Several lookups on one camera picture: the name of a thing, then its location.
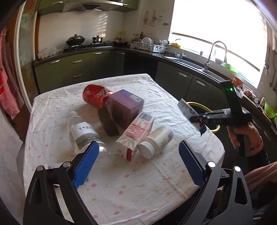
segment window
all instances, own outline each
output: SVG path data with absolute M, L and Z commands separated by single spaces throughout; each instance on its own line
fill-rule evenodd
M 266 57 L 266 22 L 248 0 L 175 0 L 169 40 L 208 56 L 211 43 L 223 41 L 227 63 L 258 87 Z M 224 60 L 224 49 L 214 47 L 212 59 Z

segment black countertop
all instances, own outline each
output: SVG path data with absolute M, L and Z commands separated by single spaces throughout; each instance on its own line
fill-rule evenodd
M 217 71 L 213 71 L 211 70 L 214 74 L 213 75 L 208 75 L 198 69 L 195 69 L 193 67 L 190 67 L 188 65 L 184 65 L 180 62 L 165 58 L 165 54 L 160 54 L 160 53 L 153 53 L 153 52 L 149 52 L 149 51 L 144 51 L 144 50 L 139 50 L 139 49 L 135 49 L 135 48 L 122 48 L 122 47 L 116 47 L 116 46 L 104 46 L 104 47 L 95 47 L 95 48 L 87 48 L 87 49 L 79 49 L 79 50 L 75 50 L 75 51 L 71 51 L 71 52 L 62 52 L 62 53 L 58 53 L 54 56 L 50 56 L 47 57 L 46 59 L 43 60 L 34 60 L 33 65 L 34 66 L 38 66 L 40 64 L 43 64 L 45 62 L 57 59 L 57 58 L 62 58 L 65 56 L 69 56 L 69 55 L 75 55 L 75 54 L 80 54 L 80 53 L 84 53 L 84 52 L 94 52 L 94 51 L 103 51 L 103 50 L 120 50 L 120 51 L 124 51 L 124 52 L 130 52 L 130 53 L 135 53 L 135 54 L 139 54 L 145 57 L 150 57 L 152 59 L 156 59 L 158 61 L 167 63 L 171 66 L 174 66 L 180 70 L 184 70 L 186 72 L 189 72 L 192 75 L 195 75 L 201 79 L 204 79 L 205 81 L 209 82 L 210 84 L 218 87 L 221 89 L 220 86 L 220 82 L 221 81 L 225 81 L 226 79 L 229 79 L 228 77 L 224 76 L 223 74 L 218 73 Z M 194 62 L 191 60 L 188 60 L 189 62 L 195 63 L 198 66 L 202 66 L 200 65 L 198 62 Z M 240 103 L 247 108 L 257 119 L 260 120 L 260 122 L 265 126 L 265 128 L 267 129 L 267 131 L 269 132 L 270 136 L 277 141 L 277 129 L 276 127 L 265 117 L 265 115 L 263 115 L 262 111 L 260 109 L 258 109 L 253 102 L 251 102 L 248 98 L 245 97 L 240 97 L 239 98 Z

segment blue gripper pad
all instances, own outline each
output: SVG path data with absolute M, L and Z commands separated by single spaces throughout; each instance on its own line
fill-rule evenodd
M 89 146 L 88 151 L 85 153 L 81 159 L 79 165 L 74 171 L 74 180 L 72 182 L 73 186 L 77 189 L 80 185 L 83 185 L 86 178 L 99 155 L 99 145 L 94 142 Z
M 201 189 L 204 188 L 206 183 L 205 170 L 203 170 L 202 166 L 185 141 L 181 141 L 179 144 L 179 154 L 188 169 L 194 184 L 198 185 Z

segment white mug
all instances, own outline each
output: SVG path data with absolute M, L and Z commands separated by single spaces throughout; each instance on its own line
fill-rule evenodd
M 129 48 L 136 48 L 136 43 L 129 43 L 129 44 L 128 44 L 128 47 L 129 47 Z

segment white bottle cap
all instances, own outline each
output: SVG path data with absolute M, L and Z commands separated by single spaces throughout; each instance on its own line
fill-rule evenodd
M 78 113 L 76 111 L 70 111 L 70 115 L 71 116 L 79 116 Z
M 141 156 L 146 158 L 146 159 L 151 159 L 155 155 L 155 148 L 153 147 L 153 145 L 151 145 L 147 141 L 141 142 L 137 146 L 137 148 L 138 148 Z

